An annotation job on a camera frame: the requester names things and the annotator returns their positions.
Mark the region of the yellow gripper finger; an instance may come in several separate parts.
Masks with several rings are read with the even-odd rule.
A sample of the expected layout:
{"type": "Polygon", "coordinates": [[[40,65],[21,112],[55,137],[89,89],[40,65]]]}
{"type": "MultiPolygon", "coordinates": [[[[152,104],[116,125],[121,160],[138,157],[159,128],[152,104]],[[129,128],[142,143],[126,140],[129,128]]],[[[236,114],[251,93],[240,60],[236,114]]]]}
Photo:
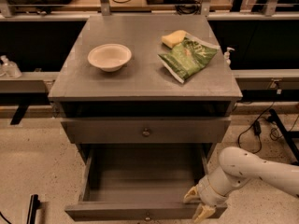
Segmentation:
{"type": "Polygon", "coordinates": [[[183,198],[184,203],[190,203],[192,201],[198,201],[200,199],[198,190],[196,186],[193,186],[189,189],[189,191],[185,194],[183,198]]]}
{"type": "Polygon", "coordinates": [[[205,219],[213,216],[215,212],[216,212],[216,208],[214,206],[199,204],[192,217],[192,221],[194,223],[201,223],[205,219]]]}

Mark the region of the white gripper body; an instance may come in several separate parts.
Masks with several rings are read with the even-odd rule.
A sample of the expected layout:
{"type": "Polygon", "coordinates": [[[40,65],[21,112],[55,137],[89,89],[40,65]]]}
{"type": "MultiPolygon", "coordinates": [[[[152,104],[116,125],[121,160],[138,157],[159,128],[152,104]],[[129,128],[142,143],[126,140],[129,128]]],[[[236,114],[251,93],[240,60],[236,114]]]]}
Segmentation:
{"type": "Polygon", "coordinates": [[[201,202],[205,205],[218,207],[224,205],[227,200],[227,197],[220,195],[216,190],[214,190],[208,180],[207,175],[199,180],[198,184],[196,185],[196,189],[201,202]]]}

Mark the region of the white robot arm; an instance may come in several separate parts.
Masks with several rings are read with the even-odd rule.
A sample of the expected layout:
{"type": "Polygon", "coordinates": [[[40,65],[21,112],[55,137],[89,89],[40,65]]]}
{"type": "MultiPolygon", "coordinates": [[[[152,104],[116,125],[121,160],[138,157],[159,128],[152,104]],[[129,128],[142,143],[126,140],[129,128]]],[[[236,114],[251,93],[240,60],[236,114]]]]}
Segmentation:
{"type": "Polygon", "coordinates": [[[295,165],[267,161],[240,147],[227,147],[218,157],[219,165],[205,175],[184,196],[183,202],[199,200],[192,217],[195,224],[216,213],[216,208],[225,204],[230,193],[243,188],[251,179],[299,197],[299,167],[295,165]]]}

